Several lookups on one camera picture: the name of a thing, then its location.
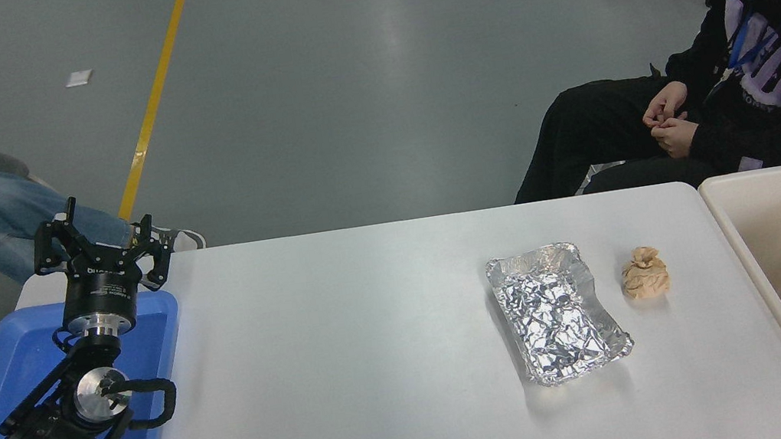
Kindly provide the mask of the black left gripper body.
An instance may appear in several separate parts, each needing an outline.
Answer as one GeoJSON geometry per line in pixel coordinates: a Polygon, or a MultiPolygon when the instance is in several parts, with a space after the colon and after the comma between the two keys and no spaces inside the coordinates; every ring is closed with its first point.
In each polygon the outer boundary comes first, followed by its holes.
{"type": "Polygon", "coordinates": [[[78,270],[62,264],[67,290],[63,319],[69,330],[87,328],[96,316],[116,318],[120,323],[136,320],[138,264],[110,264],[107,270],[83,265],[78,270]]]}

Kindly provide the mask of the person's left hand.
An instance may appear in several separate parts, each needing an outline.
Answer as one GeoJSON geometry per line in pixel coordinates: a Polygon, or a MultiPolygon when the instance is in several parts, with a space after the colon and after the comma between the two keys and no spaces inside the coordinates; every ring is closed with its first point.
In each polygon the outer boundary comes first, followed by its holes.
{"type": "Polygon", "coordinates": [[[651,136],[656,145],[672,159],[684,159],[691,153],[691,145],[699,127],[698,122],[680,118],[669,118],[653,126],[651,136]]]}

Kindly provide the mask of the person's right hand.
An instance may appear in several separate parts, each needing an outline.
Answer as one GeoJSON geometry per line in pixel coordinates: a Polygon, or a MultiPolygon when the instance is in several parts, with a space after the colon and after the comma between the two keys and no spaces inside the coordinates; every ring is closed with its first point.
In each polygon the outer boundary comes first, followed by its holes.
{"type": "Polygon", "coordinates": [[[645,127],[653,129],[663,126],[669,119],[686,120],[687,113],[681,110],[687,99],[687,87],[681,81],[671,81],[649,102],[643,114],[645,127]]]}

